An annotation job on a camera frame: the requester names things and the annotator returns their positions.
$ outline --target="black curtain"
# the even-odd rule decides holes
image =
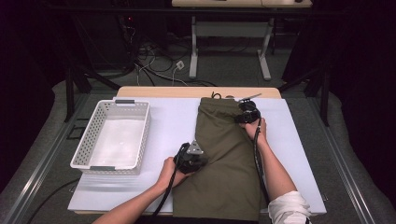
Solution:
[[[48,118],[52,87],[64,80],[32,1],[0,2],[0,190],[21,164]]]
[[[314,2],[313,10],[350,10],[360,6],[346,46],[331,61],[330,90],[342,102],[349,141],[375,184],[396,207],[396,20],[390,1]],[[304,25],[285,69],[292,81],[318,67],[347,22],[310,21]]]

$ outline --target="white sleeve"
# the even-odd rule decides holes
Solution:
[[[271,201],[268,211],[274,224],[305,224],[311,216],[308,202],[298,191],[291,191]]]

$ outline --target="human arm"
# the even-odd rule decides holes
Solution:
[[[259,120],[250,124],[241,124],[250,139],[254,139]],[[266,190],[270,198],[269,216],[274,224],[278,223],[311,223],[309,204],[297,191],[290,175],[277,159],[266,138],[266,123],[262,119],[257,148],[262,157],[262,167],[266,180]]]
[[[252,123],[241,124],[246,129],[250,139],[254,138],[259,120]],[[289,173],[277,159],[266,137],[266,123],[262,119],[259,136],[257,138],[257,148],[262,156],[262,168],[264,170],[265,182],[270,201],[276,199],[285,193],[297,190]]]
[[[134,223],[151,203],[165,193],[174,170],[175,163],[173,162],[173,158],[169,157],[163,162],[160,176],[153,186],[129,201],[113,208],[96,219],[93,224]],[[184,175],[180,171],[177,171],[172,187],[178,185],[186,176],[188,175]]]

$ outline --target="human hand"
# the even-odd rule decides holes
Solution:
[[[254,135],[256,134],[257,126],[259,125],[259,120],[256,119],[252,123],[240,123],[239,125],[247,131],[247,135],[249,136],[250,139],[253,140]],[[264,139],[266,139],[267,137],[267,124],[265,123],[264,118],[262,118],[259,137],[263,137]]]
[[[172,174],[175,170],[175,163],[173,161],[173,157],[167,158],[163,162],[163,169],[161,170],[160,176],[158,177],[156,185],[160,186],[162,189],[166,189],[169,185],[169,181],[171,180]],[[173,182],[173,186],[175,187],[180,184],[187,176],[192,175],[190,174],[183,174],[179,170],[176,171],[175,180]]]

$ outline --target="drawstring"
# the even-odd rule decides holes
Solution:
[[[212,98],[215,98],[216,96],[218,96],[219,99],[221,99],[221,95],[220,95],[219,93],[214,93],[214,92],[212,91]]]

